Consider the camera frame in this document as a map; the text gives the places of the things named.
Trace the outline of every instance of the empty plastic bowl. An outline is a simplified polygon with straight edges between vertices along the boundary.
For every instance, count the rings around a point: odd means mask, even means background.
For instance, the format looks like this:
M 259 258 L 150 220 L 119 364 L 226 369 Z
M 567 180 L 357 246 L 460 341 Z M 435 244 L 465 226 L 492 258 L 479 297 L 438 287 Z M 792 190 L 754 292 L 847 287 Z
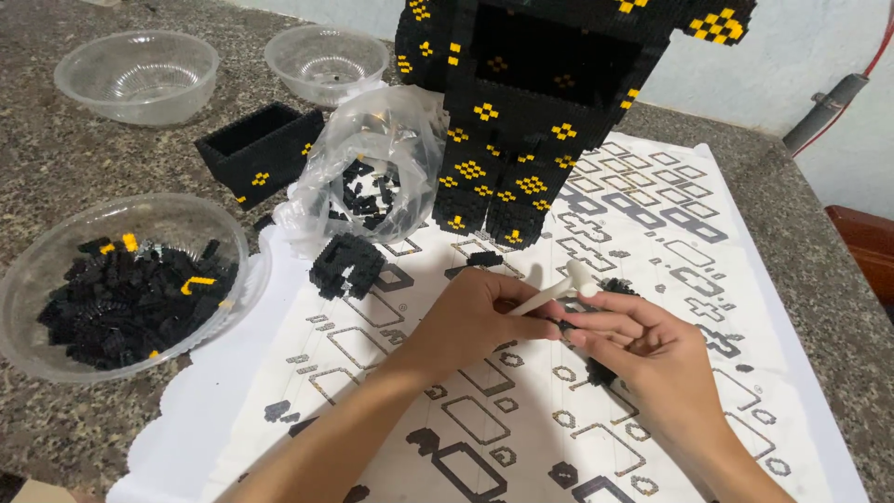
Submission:
M 182 123 L 211 98 L 220 59 L 204 40 L 176 31 L 116 33 L 78 47 L 56 66 L 65 95 L 116 121 Z
M 300 26 L 270 40 L 264 59 L 299 97 L 337 107 L 376 89 L 388 66 L 380 40 L 333 26 Z
M 113 371 L 75 362 L 65 345 L 50 345 L 47 329 L 37 321 L 49 293 L 65 284 L 63 275 L 77 246 L 100 236 L 115 238 L 134 233 L 184 250 L 197 257 L 208 241 L 220 241 L 217 256 L 240 265 L 236 281 L 217 311 L 205 323 L 158 356 Z M 220 333 L 242 317 L 240 308 L 250 290 L 249 245 L 242 227 L 211 201 L 186 194 L 145 194 L 113 200 L 68 218 L 40 236 L 12 264 L 0 283 L 0 353 L 25 373 L 57 382 L 98 382 L 129 376 L 182 354 L 206 337 Z

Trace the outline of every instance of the human hand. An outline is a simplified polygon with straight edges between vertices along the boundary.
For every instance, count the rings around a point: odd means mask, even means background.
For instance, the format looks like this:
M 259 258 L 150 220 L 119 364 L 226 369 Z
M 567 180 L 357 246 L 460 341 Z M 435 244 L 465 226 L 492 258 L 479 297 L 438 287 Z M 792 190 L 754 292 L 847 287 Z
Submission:
M 600 292 L 580 300 L 606 311 L 566 314 L 580 328 L 569 331 L 570 342 L 624 379 L 664 438 L 691 456 L 719 442 L 738 444 L 698 328 L 634 295 Z
M 555 301 L 526 316 L 504 314 L 537 294 L 537 289 L 518 279 L 465 268 L 435 301 L 416 330 L 393 356 L 411 355 L 425 371 L 430 386 L 457 369 L 479 362 L 496 346 L 512 339 L 559 340 L 555 323 L 564 310 Z

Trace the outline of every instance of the gray pipe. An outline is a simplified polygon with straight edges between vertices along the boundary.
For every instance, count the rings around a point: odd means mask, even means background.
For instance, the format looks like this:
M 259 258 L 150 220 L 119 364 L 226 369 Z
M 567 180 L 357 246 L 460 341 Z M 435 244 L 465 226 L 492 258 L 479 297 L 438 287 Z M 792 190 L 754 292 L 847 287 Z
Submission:
M 859 73 L 851 73 L 835 86 L 828 95 L 814 94 L 814 109 L 797 123 L 782 142 L 794 154 L 810 141 L 845 105 L 853 101 L 857 93 L 869 83 L 869 78 Z

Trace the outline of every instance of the granite countertop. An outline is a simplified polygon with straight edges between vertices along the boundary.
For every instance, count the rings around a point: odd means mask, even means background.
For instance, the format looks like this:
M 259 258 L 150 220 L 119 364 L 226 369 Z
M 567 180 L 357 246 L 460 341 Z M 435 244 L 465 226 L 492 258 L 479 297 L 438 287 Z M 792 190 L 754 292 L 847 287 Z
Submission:
M 208 173 L 192 142 L 271 100 L 308 110 L 268 70 L 266 42 L 300 21 L 214 0 L 0 0 L 0 273 L 50 227 L 101 201 L 188 192 L 249 213 Z M 149 129 L 93 115 L 53 84 L 79 44 L 118 31 L 180 30 L 221 56 L 211 102 L 187 124 Z M 385 79 L 391 81 L 393 71 Z M 635 104 L 617 131 L 711 146 L 801 338 L 873 500 L 894 494 L 894 330 L 804 178 L 775 138 Z M 187 357 L 91 387 L 30 379 L 0 359 L 0 472 L 104 494 L 127 449 L 158 416 Z

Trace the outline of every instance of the clear plastic bag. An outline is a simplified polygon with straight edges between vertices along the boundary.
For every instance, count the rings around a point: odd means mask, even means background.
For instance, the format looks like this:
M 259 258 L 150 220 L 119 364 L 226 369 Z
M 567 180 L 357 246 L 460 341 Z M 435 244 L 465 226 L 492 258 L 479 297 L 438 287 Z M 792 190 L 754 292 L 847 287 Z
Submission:
M 407 237 L 431 211 L 448 121 L 443 95 L 416 86 L 372 90 L 345 103 L 329 117 L 304 173 L 289 187 L 289 200 L 274 210 L 274 221 L 299 255 L 310 259 L 330 234 L 362 235 L 373 243 Z M 388 180 L 396 188 L 390 210 L 372 229 L 343 197 L 342 173 L 358 158 L 375 169 L 375 185 Z M 330 209 L 347 221 L 329 218 Z

